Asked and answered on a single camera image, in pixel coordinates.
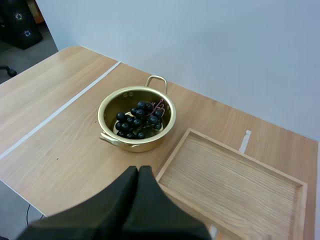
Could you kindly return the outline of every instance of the grape stem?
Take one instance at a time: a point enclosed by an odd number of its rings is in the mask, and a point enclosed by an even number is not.
[[[164,101],[164,99],[163,98],[161,98],[161,100],[159,101],[159,103],[156,105],[156,103],[155,102],[152,102],[151,103],[151,105],[152,105],[152,107],[153,107],[153,110],[152,110],[152,112],[150,113],[150,114],[148,114],[146,117],[148,117],[148,116],[151,116],[155,111],[157,111],[157,110],[163,110],[163,113],[162,113],[162,116],[161,117],[163,117],[164,116],[164,114],[165,114],[165,105],[162,103]]]

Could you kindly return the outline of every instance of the pot rim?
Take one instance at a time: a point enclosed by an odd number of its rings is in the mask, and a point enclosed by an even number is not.
[[[167,126],[159,134],[152,136],[152,137],[145,138],[145,139],[127,139],[127,138],[124,138],[124,137],[121,137],[121,136],[114,134],[114,132],[111,131],[107,127],[107,125],[105,123],[105,109],[106,109],[107,105],[110,103],[110,101],[113,100],[116,96],[121,95],[121,94],[128,92],[128,91],[137,91],[137,90],[152,92],[152,93],[155,93],[155,94],[161,96],[169,105],[169,107],[171,109],[171,116],[170,116],[170,120],[169,120]],[[174,126],[175,121],[176,121],[176,117],[177,117],[177,111],[176,111],[176,107],[174,105],[174,102],[163,92],[158,91],[158,90],[151,88],[151,87],[148,87],[148,86],[128,86],[128,87],[124,87],[119,90],[116,90],[102,101],[102,103],[100,104],[99,110],[98,110],[98,121],[99,121],[99,124],[100,124],[100,127],[102,128],[102,130],[110,137],[112,137],[122,143],[131,144],[131,145],[146,144],[146,143],[154,142],[154,141],[164,137]]]

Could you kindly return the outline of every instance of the chair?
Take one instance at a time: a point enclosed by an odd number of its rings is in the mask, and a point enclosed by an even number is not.
[[[0,65],[0,70],[6,70],[10,77],[14,77],[15,75],[17,75],[17,72],[15,70],[6,65]]]

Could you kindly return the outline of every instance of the black cable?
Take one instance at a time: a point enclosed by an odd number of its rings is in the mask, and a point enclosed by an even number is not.
[[[26,225],[29,226],[29,222],[28,222],[28,213],[29,213],[29,209],[30,209],[30,204],[28,206],[28,210],[26,211]]]
[[[29,209],[30,209],[31,204],[29,204],[28,206],[28,210],[26,211],[26,225],[29,226],[29,222],[28,222],[28,213],[29,213]]]

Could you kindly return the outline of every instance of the wooden tray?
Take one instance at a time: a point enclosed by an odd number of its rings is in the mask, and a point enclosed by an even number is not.
[[[156,180],[221,239],[303,239],[307,184],[193,129]]]

